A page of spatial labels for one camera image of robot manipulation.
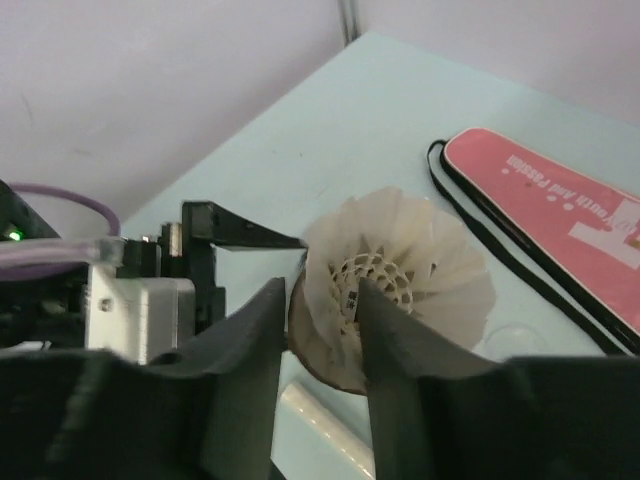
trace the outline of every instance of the shuttlecock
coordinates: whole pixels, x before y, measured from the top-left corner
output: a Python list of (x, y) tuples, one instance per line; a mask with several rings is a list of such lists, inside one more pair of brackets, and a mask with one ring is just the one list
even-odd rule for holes
[(465, 348), (481, 338), (495, 291), (484, 255), (458, 219), (394, 187), (347, 200), (317, 219), (292, 294), (289, 345), (319, 380), (364, 393), (355, 321), (358, 283)]

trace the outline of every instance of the light blue table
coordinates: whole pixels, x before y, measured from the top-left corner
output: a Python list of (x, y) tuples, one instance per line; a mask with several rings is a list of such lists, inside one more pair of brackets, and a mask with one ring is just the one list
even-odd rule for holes
[[(471, 126), (497, 130), (596, 178), (638, 190), (639, 129), (368, 34), (136, 213), (124, 234), (157, 233), (160, 223), (179, 220), (185, 199), (211, 199), (290, 235), (347, 197), (385, 185), (449, 209), (426, 175), (422, 154), (432, 140)], [(221, 252), (218, 275), (228, 288), (229, 311), (268, 278), (291, 279), (298, 258), (299, 252)], [(511, 272), (493, 259), (490, 265), (499, 299), (488, 333), (516, 322), (541, 332), (547, 353), (599, 354)], [(319, 385), (287, 355), (283, 381), (291, 379), (369, 442), (364, 399)], [(288, 478), (361, 478), (333, 460), (323, 439), (296, 427), (291, 412), (278, 415), (274, 459)], [(287, 415), (291, 419), (282, 420)]]

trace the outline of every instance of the shuttlecock net ring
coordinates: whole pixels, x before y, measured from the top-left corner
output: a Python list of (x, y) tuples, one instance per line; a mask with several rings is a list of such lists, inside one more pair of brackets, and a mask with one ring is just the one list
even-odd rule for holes
[(358, 306), (358, 283), (361, 278), (373, 280), (378, 288), (398, 307), (407, 313), (413, 312), (414, 293), (411, 289), (413, 272), (404, 272), (402, 268), (384, 258), (384, 252), (360, 253), (345, 260), (339, 268), (329, 265), (331, 274), (331, 296), (343, 315), (344, 327), (359, 327), (354, 320)]

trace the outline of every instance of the black bracket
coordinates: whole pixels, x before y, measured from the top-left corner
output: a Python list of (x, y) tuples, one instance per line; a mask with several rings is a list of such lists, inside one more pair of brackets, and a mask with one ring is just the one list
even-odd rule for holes
[(214, 202), (182, 204), (182, 222), (167, 223), (157, 241), (129, 241), (120, 278), (188, 278), (196, 291), (196, 334), (226, 316), (226, 290), (216, 284), (216, 247), (304, 249), (296, 237), (258, 225)]

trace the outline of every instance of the silver metal block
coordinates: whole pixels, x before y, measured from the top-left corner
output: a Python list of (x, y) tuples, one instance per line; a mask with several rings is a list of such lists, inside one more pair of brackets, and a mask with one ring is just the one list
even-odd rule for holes
[(195, 334), (195, 288), (179, 278), (115, 278), (91, 267), (85, 348), (146, 364)]

